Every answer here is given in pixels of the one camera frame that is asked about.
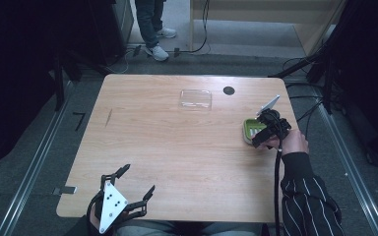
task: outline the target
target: striped sleeve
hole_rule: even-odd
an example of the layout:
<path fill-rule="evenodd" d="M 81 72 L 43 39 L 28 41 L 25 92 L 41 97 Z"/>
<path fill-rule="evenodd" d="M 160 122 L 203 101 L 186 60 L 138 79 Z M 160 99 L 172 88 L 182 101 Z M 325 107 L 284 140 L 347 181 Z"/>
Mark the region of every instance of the striped sleeve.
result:
<path fill-rule="evenodd" d="M 314 175 L 305 152 L 283 157 L 283 224 L 285 235 L 344 235 L 341 211 Z"/>

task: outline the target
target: pants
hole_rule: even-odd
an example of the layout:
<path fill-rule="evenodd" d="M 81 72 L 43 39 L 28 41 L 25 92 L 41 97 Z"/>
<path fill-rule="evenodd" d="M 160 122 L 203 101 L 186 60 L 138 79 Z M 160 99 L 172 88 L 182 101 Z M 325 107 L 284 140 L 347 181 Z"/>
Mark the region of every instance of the pants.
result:
<path fill-rule="evenodd" d="M 140 34 L 148 48 L 158 45 L 157 31 L 162 29 L 162 11 L 165 0 L 135 0 Z"/>
<path fill-rule="evenodd" d="M 258 236 L 260 223 L 175 222 L 130 220 L 121 224 L 115 236 Z"/>

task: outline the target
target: transparent lid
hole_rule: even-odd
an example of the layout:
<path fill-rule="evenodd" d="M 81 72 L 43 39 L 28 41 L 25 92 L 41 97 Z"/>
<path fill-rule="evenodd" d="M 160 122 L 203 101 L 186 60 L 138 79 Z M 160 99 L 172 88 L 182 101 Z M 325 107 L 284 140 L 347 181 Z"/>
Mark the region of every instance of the transparent lid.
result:
<path fill-rule="evenodd" d="M 184 89 L 180 93 L 179 106 L 188 110 L 211 110 L 213 94 L 208 90 Z"/>

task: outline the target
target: table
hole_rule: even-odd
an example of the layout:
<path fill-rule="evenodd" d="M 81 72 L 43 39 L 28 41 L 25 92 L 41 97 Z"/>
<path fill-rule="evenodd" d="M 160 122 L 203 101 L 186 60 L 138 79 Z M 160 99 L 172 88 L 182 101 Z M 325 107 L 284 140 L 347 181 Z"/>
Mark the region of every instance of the table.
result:
<path fill-rule="evenodd" d="M 189 46 L 193 50 L 194 20 L 202 20 L 206 0 L 191 0 Z M 306 55 L 314 53 L 346 0 L 213 0 L 209 20 L 292 23 Z"/>
<path fill-rule="evenodd" d="M 181 106 L 183 89 L 211 92 L 211 109 Z M 246 144 L 242 123 L 276 94 L 296 128 L 280 79 L 107 76 L 66 183 L 77 192 L 62 195 L 58 215 L 84 215 L 100 176 L 131 164 L 115 187 L 137 202 L 156 185 L 144 219 L 274 222 L 276 151 Z"/>

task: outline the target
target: white sneaker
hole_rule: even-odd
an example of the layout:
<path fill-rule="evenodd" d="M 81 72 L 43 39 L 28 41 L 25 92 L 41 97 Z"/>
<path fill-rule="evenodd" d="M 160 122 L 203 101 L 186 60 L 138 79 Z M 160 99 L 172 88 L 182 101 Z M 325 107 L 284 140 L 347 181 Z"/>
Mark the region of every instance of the white sneaker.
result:
<path fill-rule="evenodd" d="M 156 61 L 165 61 L 168 58 L 167 52 L 165 52 L 160 46 L 155 46 L 153 48 L 145 48 L 147 54 L 153 56 Z"/>
<path fill-rule="evenodd" d="M 176 35 L 177 35 L 176 30 L 174 30 L 174 29 L 168 29 L 168 28 L 160 29 L 157 32 L 157 37 L 172 38 L 172 37 L 176 37 Z"/>

